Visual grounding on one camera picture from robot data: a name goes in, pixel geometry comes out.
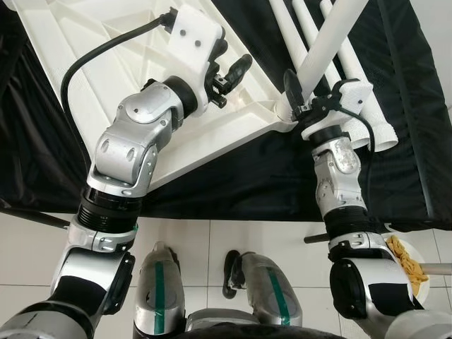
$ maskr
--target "black cable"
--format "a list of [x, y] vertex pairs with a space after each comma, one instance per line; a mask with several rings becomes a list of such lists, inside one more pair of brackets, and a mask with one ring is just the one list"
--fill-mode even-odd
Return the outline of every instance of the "black cable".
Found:
[[[122, 42], [125, 42], [127, 40], [133, 39], [135, 37], [138, 37], [139, 35], [142, 35], [143, 33], [149, 32], [150, 30], [153, 30], [154, 28], [158, 27], [160, 24], [164, 23], [165, 20], [168, 19], [168, 16], [170, 13], [163, 14], [159, 18], [156, 18], [155, 20], [151, 21], [150, 23], [146, 23], [145, 25], [138, 27], [134, 30], [131, 30], [130, 32], [126, 32], [124, 34], [121, 34], [118, 37], [115, 37], [111, 39], [110, 41], [107, 41], [104, 44], [101, 44], [100, 46], [94, 48], [92, 51], [89, 51], [87, 54], [83, 55], [80, 59], [78, 59], [76, 62], [72, 64], [71, 67], [69, 67], [66, 74], [64, 74], [63, 81], [61, 82], [61, 105], [63, 106], [63, 111], [66, 115], [66, 118], [68, 121], [71, 121], [72, 113], [71, 108], [69, 107], [69, 98], [68, 98], [68, 89], [69, 89], [69, 83], [73, 77], [73, 75], [87, 62], [93, 60], [95, 57], [98, 57], [103, 52], [106, 52], [107, 50], [117, 46], [118, 44], [121, 44]], [[75, 134], [74, 130], [71, 129], [72, 134], [74, 137], [77, 135]], [[85, 158], [85, 155], [83, 154], [83, 161], [85, 163], [86, 171], [89, 171], [89, 159], [87, 160]]]
[[369, 122], [361, 117], [358, 114], [355, 114], [348, 109], [345, 109], [344, 107], [341, 107], [338, 109], [342, 113], [345, 113], [346, 115], [350, 115], [351, 117], [359, 120], [362, 122], [365, 126], [367, 131], [369, 132], [370, 137], [370, 156], [369, 161], [367, 163], [367, 171], [366, 171], [366, 203], [367, 203], [367, 212], [369, 215], [371, 215], [371, 201], [370, 201], [370, 180], [371, 180], [371, 169], [372, 169], [372, 160], [374, 159], [374, 153], [375, 153], [375, 135], [374, 130], [372, 129], [372, 126], [370, 126]]

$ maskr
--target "white plastic pipe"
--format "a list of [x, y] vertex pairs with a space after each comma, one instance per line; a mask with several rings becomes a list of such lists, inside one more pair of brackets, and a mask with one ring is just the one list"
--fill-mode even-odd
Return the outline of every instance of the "white plastic pipe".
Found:
[[[298, 34], [298, 30], [290, 17], [284, 1], [269, 0], [269, 2], [273, 10], [273, 14], [275, 15], [276, 22], [280, 28], [282, 37], [284, 38], [287, 50], [289, 51], [292, 63], [294, 64], [295, 69], [298, 69], [304, 58], [306, 58], [306, 55], [308, 55], [308, 51], [304, 46], [303, 40]], [[292, 109], [290, 108], [289, 101], [287, 100], [285, 93], [283, 93], [280, 99], [276, 102], [275, 112], [283, 121], [292, 121]]]
[[352, 29], [368, 0], [337, 0], [302, 65], [297, 69], [303, 94], [309, 96]]
[[[309, 47], [312, 47], [319, 34], [319, 30], [317, 29], [304, 0], [293, 0], [292, 5], [297, 14], [299, 24], [303, 29], [304, 37], [306, 38]], [[338, 81], [342, 80], [332, 61], [326, 68], [325, 77], [331, 90]], [[369, 143], [369, 132], [366, 127], [356, 119], [351, 119], [343, 124], [342, 129], [349, 133], [354, 149], [361, 148]]]
[[[322, 0], [320, 9], [323, 16], [328, 18], [334, 14], [336, 5], [332, 5], [330, 0]], [[366, 73], [362, 69], [359, 59], [353, 49], [352, 44], [346, 37], [338, 50], [340, 63], [344, 69], [347, 78], [358, 78], [361, 81], [367, 81]], [[371, 124], [375, 134], [375, 151], [381, 152], [397, 145], [398, 138], [394, 128], [386, 121], [380, 105], [376, 100], [375, 94], [369, 96], [365, 106], [362, 108], [361, 115]]]
[[290, 58], [298, 69], [306, 56], [308, 51], [304, 46], [303, 40], [298, 34], [298, 30], [295, 27], [292, 18], [290, 17], [289, 11], [284, 4], [283, 0], [269, 0], [273, 14], [275, 14], [276, 21], [280, 28], [282, 37], [289, 51]]

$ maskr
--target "white plate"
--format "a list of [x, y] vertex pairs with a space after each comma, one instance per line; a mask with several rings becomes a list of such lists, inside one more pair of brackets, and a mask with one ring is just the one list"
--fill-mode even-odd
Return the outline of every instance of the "white plate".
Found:
[[[413, 260], [416, 260], [418, 263], [425, 263], [424, 258], [422, 257], [421, 253], [419, 253], [418, 250], [414, 248], [413, 245], [406, 242], [405, 240], [402, 240], [399, 238], [402, 245], [405, 247], [405, 250], [410, 255], [410, 258]], [[421, 282], [421, 285], [419, 287], [419, 293], [416, 296], [417, 301], [423, 305], [425, 303], [425, 300], [427, 300], [427, 296], [429, 295], [429, 289], [430, 289], [430, 276], [428, 276], [429, 279], [427, 281]]]

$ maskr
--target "black backdrop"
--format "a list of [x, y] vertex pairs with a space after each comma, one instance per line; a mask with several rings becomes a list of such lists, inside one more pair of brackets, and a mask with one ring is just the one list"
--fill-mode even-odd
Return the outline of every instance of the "black backdrop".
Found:
[[[213, 2], [283, 90], [283, 73], [293, 65], [268, 2]], [[308, 6], [320, 27], [318, 2]], [[73, 122], [64, 116], [17, 15], [0, 3], [0, 18], [0, 206], [73, 213], [85, 181], [86, 149], [73, 137]], [[452, 128], [409, 0], [370, 0], [350, 40], [399, 137], [396, 147], [374, 158], [374, 215], [405, 230], [452, 229]], [[316, 93], [325, 90], [320, 83]], [[299, 134], [298, 128], [268, 132], [185, 174], [149, 193], [142, 215], [320, 220], [310, 148]], [[368, 152], [358, 153], [365, 173]]]

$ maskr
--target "green stripe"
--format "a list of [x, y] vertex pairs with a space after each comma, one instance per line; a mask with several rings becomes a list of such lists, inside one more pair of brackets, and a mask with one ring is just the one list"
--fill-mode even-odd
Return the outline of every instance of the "green stripe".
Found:
[[287, 308], [280, 283], [278, 282], [278, 278], [272, 268], [267, 267], [267, 271], [268, 276], [270, 277], [271, 285], [273, 286], [273, 291], [275, 292], [276, 302], [278, 303], [278, 307], [280, 309], [281, 325], [288, 326], [290, 325], [289, 309]]
[[155, 315], [154, 334], [165, 332], [165, 277], [163, 275], [163, 264], [155, 263]]

